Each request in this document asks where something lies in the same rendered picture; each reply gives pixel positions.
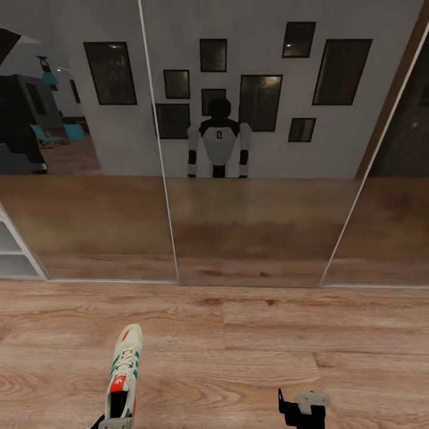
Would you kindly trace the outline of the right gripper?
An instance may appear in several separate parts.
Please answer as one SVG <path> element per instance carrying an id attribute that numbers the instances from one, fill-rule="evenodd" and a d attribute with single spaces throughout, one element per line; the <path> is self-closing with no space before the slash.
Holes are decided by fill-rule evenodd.
<path id="1" fill-rule="evenodd" d="M 297 429 L 325 429 L 323 407 L 311 405 L 312 414 L 302 414 L 298 403 L 284 401 L 282 394 L 279 394 L 278 404 L 279 412 L 284 413 L 288 426 L 296 426 Z"/>

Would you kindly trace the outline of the gym shoe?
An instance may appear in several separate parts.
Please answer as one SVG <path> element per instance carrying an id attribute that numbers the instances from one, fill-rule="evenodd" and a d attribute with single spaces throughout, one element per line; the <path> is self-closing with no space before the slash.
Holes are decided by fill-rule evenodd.
<path id="1" fill-rule="evenodd" d="M 104 420 L 134 417 L 135 386 L 138 360 L 143 347 L 143 334 L 138 323 L 129 324 L 119 336 L 114 349 Z"/>

